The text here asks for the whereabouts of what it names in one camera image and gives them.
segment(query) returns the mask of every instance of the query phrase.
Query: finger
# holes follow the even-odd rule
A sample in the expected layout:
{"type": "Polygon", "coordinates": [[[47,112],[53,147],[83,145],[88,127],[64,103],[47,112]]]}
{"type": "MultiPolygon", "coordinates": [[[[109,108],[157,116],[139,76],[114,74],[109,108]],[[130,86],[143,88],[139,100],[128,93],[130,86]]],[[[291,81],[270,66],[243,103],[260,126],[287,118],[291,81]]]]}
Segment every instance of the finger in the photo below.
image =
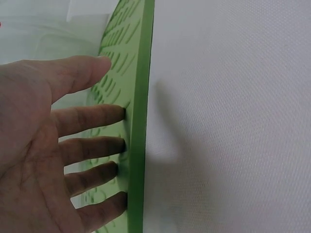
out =
{"type": "Polygon", "coordinates": [[[70,197],[75,197],[89,189],[98,187],[116,177],[118,165],[108,162],[90,170],[65,175],[65,182],[70,197]]]}
{"type": "Polygon", "coordinates": [[[64,166],[88,159],[122,153],[125,142],[119,137],[75,138],[58,144],[64,166]]]}
{"type": "Polygon", "coordinates": [[[116,105],[73,107],[51,112],[59,137],[117,123],[124,119],[124,115],[125,110],[116,105]]]}
{"type": "Polygon", "coordinates": [[[78,209],[86,233],[93,232],[119,217],[127,206],[127,194],[119,192],[102,203],[78,209]]]}
{"type": "Polygon", "coordinates": [[[107,57],[73,56],[38,65],[45,72],[54,103],[66,94],[93,86],[109,71],[111,61],[107,57]]]}

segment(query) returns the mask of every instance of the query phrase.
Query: hand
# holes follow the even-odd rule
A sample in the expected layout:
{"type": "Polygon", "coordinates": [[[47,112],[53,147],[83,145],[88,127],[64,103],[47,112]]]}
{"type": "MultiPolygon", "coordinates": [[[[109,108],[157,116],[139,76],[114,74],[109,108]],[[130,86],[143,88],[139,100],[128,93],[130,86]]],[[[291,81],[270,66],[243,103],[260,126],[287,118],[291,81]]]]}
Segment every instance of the hand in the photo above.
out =
{"type": "Polygon", "coordinates": [[[90,233],[121,215],[126,194],[75,209],[70,198],[117,174],[107,163],[64,175],[64,166],[122,152],[114,137],[58,138],[123,120],[113,105],[51,111],[68,93],[93,86],[110,69],[108,58],[20,61],[0,66],[0,232],[90,233]]]}

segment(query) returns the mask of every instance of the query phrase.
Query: white backdrop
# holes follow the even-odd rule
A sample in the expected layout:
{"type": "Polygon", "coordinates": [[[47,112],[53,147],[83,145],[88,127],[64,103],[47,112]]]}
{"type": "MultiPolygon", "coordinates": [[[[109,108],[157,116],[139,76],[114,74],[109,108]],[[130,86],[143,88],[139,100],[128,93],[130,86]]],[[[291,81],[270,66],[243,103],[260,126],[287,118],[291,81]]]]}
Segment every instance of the white backdrop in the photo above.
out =
{"type": "Polygon", "coordinates": [[[144,233],[311,232],[311,1],[156,0],[144,233]]]}

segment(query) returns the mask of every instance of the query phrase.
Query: green curved object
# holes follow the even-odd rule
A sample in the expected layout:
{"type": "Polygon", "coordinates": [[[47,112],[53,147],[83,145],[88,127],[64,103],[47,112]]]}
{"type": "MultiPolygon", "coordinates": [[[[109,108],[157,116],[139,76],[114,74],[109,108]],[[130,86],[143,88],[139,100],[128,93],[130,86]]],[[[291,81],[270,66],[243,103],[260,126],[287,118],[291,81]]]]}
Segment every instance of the green curved object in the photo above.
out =
{"type": "Polygon", "coordinates": [[[148,80],[154,0],[121,0],[104,32],[100,55],[112,60],[111,70],[91,89],[87,105],[117,104],[126,108],[126,119],[92,129],[87,137],[125,139],[125,153],[93,159],[90,169],[108,161],[119,164],[117,178],[83,194],[83,204],[95,204],[119,191],[128,193],[128,210],[97,230],[98,233],[142,233],[148,80]]]}

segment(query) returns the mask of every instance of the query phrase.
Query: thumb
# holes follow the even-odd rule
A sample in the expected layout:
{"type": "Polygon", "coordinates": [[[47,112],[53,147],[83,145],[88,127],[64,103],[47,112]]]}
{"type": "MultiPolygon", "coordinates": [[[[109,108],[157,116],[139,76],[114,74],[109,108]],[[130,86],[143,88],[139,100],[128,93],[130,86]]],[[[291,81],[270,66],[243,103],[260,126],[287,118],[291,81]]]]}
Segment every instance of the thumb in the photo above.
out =
{"type": "Polygon", "coordinates": [[[41,61],[40,68],[46,72],[52,103],[66,94],[92,87],[109,71],[108,57],[74,56],[54,61],[41,61]]]}

